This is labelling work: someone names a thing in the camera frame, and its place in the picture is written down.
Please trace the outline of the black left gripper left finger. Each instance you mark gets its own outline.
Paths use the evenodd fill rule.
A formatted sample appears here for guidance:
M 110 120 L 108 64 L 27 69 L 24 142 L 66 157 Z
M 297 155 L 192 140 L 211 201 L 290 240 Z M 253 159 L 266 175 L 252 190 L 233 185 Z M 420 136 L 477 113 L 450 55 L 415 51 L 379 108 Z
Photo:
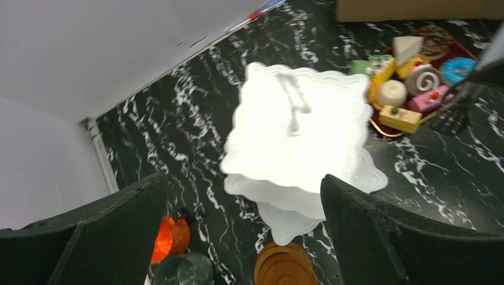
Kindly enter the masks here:
M 1 230 L 2 284 L 143 284 L 169 181 L 154 173 L 116 193 Z

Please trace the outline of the yellow layered cake piece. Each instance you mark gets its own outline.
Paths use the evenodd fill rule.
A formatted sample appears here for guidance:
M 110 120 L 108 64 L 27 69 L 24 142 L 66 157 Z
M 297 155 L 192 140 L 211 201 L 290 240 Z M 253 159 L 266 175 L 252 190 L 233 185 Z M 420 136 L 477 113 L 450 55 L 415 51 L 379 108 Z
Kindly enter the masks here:
M 379 112 L 380 124 L 413 134 L 420 127 L 423 115 L 401 107 L 386 105 Z

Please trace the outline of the metal serving tongs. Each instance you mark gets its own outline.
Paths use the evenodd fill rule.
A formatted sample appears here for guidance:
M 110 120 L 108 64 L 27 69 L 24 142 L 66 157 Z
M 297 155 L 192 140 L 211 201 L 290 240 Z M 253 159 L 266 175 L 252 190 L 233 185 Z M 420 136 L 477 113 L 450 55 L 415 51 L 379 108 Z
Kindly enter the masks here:
M 472 71 L 442 96 L 442 107 L 428 123 L 432 130 L 458 135 L 470 121 L 471 109 L 486 87 L 503 87 L 503 24 Z

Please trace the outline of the white three-tier cake stand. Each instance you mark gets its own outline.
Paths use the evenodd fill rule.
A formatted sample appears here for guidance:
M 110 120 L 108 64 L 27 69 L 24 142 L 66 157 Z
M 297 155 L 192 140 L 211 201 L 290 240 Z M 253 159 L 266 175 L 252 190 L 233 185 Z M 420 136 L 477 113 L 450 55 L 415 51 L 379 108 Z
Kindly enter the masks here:
M 225 191 L 257 204 L 277 245 L 325 221 L 326 175 L 368 194 L 388 184 L 364 148 L 374 112 L 369 85 L 362 74 L 246 66 L 220 169 Z

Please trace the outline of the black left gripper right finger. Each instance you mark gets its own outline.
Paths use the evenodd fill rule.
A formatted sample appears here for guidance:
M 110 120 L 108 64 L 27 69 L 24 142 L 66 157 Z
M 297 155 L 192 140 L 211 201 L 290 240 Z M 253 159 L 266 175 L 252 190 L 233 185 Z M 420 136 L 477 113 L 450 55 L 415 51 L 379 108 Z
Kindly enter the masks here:
M 320 184 L 344 284 L 502 284 L 503 235 L 442 223 L 332 176 Z

